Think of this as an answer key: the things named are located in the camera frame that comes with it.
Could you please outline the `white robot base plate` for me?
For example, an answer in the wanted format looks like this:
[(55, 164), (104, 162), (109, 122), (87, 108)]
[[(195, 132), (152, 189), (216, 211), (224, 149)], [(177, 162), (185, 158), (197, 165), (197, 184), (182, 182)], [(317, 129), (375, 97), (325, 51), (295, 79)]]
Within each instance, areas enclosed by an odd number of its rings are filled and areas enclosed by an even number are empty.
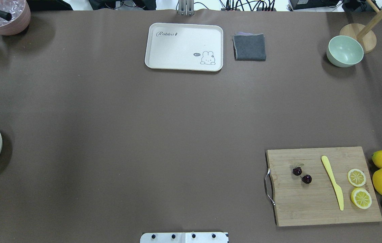
[(144, 233), (140, 243), (228, 243), (225, 232)]

